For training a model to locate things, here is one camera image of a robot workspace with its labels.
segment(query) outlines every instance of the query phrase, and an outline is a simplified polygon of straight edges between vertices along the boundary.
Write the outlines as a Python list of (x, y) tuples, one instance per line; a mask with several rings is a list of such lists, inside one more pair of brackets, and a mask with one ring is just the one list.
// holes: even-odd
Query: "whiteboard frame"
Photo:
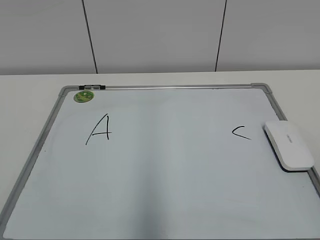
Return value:
[[(117, 90), (169, 90), (169, 89), (261, 89), (268, 98), (273, 110), (275, 111), (279, 120), (287, 120), (285, 114), (278, 105), (270, 87), (265, 83), (251, 83), (251, 84), (221, 84), (221, 85), (150, 85), (150, 86), (105, 86), (105, 85), (70, 85), (61, 89), (58, 99), (56, 100), (51, 113), (44, 124), (44, 127), (26, 161), (22, 171), (0, 213), (0, 240), (11, 240), (10, 238), (4, 238), (3, 234), (6, 229), (8, 220), (15, 208), (15, 205), (19, 199), (19, 196), (29, 178), (29, 175), (36, 163), (38, 155), (45, 143), (45, 140), (51, 130), (52, 125), (59, 113), (59, 110), (65, 100), (65, 97), (69, 92), (81, 91), (81, 90), (95, 90), (95, 91), (117, 91)], [(312, 167), (307, 171), (311, 182), (320, 197), (320, 177), (315, 167)]]

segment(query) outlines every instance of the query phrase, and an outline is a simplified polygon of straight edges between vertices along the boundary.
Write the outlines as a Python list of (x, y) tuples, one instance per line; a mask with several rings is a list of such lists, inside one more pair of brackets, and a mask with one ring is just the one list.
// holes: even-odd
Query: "white wall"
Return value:
[(227, 0), (218, 71), (320, 68), (320, 0)]
[[(320, 68), (320, 0), (225, 2), (84, 0), (98, 72)], [(0, 0), (0, 75), (95, 72), (81, 0)]]
[(86, 0), (99, 73), (214, 71), (225, 0)]
[(94, 72), (80, 0), (0, 0), (0, 75)]

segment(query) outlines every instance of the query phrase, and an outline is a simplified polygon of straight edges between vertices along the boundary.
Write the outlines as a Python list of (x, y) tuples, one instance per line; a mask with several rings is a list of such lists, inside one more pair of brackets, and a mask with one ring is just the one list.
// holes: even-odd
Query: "whiteboard eraser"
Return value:
[(281, 166), (289, 172), (307, 171), (315, 164), (296, 126), (288, 121), (267, 121), (264, 130)]

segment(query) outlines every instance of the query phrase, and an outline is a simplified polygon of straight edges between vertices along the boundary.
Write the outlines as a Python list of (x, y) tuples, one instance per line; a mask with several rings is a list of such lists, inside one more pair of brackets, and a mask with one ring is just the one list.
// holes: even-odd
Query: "black marker writing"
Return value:
[[(98, 132), (98, 133), (94, 133), (94, 131), (96, 130), (96, 128), (98, 127), (98, 125), (101, 123), (101, 121), (106, 117), (106, 132)], [(106, 113), (99, 121), (98, 123), (95, 125), (95, 127), (93, 128), (92, 132), (90, 133), (88, 139), (85, 142), (85, 145), (88, 144), (89, 139), (91, 138), (91, 136), (94, 135), (98, 135), (98, 134), (106, 134), (106, 139), (109, 140), (109, 134), (111, 134), (112, 132), (109, 131), (109, 116), (108, 113)]]
[(235, 133), (235, 130), (237, 130), (237, 129), (239, 129), (239, 128), (244, 128), (244, 127), (245, 127), (245, 126), (237, 126), (235, 129), (233, 129), (233, 130), (232, 130), (232, 133), (233, 133), (234, 135), (238, 136), (238, 137), (241, 137), (241, 138), (244, 138), (244, 139), (251, 140), (251, 139), (250, 139), (250, 138), (248, 138), (248, 137), (241, 136), (241, 135), (239, 135), (239, 134), (236, 134), (236, 133)]

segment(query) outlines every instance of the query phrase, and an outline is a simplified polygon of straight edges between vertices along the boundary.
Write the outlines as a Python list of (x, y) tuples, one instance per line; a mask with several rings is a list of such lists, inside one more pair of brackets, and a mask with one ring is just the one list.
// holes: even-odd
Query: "gray plastic corner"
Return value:
[(254, 83), (251, 83), (251, 86), (252, 86), (254, 89), (262, 89), (265, 94), (272, 94), (271, 88), (270, 88), (269, 85), (266, 84), (266, 83), (263, 83), (263, 82), (254, 82)]
[(77, 91), (79, 90), (79, 86), (75, 86), (75, 85), (71, 85), (71, 86), (64, 86), (60, 92), (59, 92), (59, 96), (66, 96), (68, 94), (68, 92), (71, 91)]

